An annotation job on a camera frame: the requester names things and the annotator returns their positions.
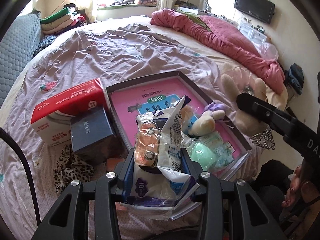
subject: hand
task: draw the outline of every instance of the hand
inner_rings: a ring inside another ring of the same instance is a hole
[[[299,188],[301,188],[301,196],[305,203],[308,203],[319,196],[319,192],[312,182],[306,180],[301,183],[300,173],[301,166],[298,166],[294,171],[294,176],[291,180],[290,188],[287,191],[286,199],[281,204],[283,208],[289,207],[295,202],[296,192]]]

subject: dark blue box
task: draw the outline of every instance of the dark blue box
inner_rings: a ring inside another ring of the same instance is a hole
[[[71,119],[73,151],[91,165],[105,161],[112,153],[110,145],[118,142],[104,108],[97,107]]]

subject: red and white box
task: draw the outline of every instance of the red and white box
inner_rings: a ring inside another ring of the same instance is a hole
[[[105,96],[100,78],[71,87],[36,105],[31,126],[50,146],[70,140],[71,118],[97,106],[107,109]]]

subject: pink blanket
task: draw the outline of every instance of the pink blanket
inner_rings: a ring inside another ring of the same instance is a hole
[[[282,93],[284,73],[276,61],[261,58],[254,45],[233,25],[211,16],[200,16],[211,32],[170,9],[152,13],[151,24],[183,32],[204,45],[236,60],[262,78],[277,94]]]

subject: screw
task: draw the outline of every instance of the screw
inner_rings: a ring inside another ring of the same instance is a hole
[[[114,172],[108,172],[107,173],[107,178],[112,179],[116,176],[116,174]]]
[[[210,177],[210,173],[207,172],[207,171],[204,171],[204,172],[201,173],[201,177],[208,178],[208,177]]]
[[[245,185],[245,181],[244,181],[243,179],[238,179],[238,180],[237,180],[237,184],[238,184],[239,186],[244,186],[244,185]]]
[[[80,184],[79,179],[74,179],[73,181],[71,181],[72,186],[78,186],[79,184]]]

